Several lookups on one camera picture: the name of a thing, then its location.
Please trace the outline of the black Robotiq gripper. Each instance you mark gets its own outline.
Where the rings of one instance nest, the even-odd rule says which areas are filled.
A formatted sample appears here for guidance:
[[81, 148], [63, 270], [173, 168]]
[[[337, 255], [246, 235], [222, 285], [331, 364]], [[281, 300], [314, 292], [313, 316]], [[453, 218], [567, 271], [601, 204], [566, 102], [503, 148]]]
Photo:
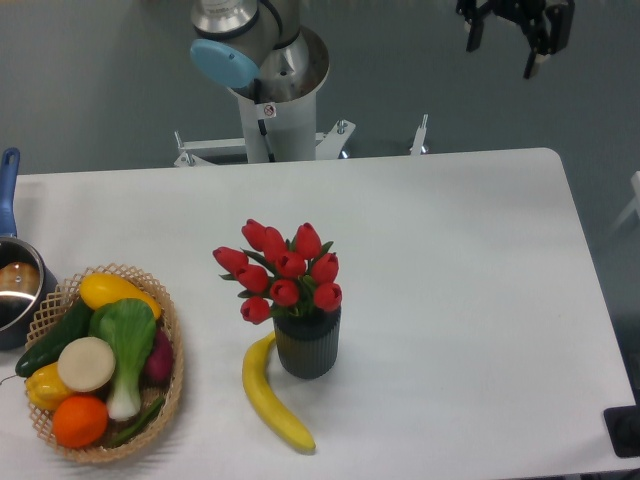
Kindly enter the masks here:
[[458, 0], [456, 12], [465, 18], [468, 30], [466, 51], [474, 52], [481, 46], [484, 20], [493, 14], [514, 24], [524, 25], [530, 53], [523, 77], [530, 79], [538, 65], [548, 56], [567, 47], [575, 13], [574, 1], [534, 0]]

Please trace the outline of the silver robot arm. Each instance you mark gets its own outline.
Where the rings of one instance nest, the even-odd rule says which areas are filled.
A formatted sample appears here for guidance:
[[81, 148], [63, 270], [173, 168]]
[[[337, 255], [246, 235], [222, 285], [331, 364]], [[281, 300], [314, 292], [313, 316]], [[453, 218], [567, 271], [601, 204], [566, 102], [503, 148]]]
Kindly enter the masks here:
[[[459, 1], [466, 49], [477, 50], [484, 20], [493, 15], [521, 30], [529, 45], [524, 78], [543, 58], [569, 42], [572, 1]], [[300, 22], [297, 1], [197, 1], [191, 10], [196, 38], [190, 57], [209, 80], [236, 98], [249, 163], [332, 160], [344, 157], [355, 131], [339, 120], [327, 133], [316, 129], [316, 94], [330, 61], [326, 45]]]

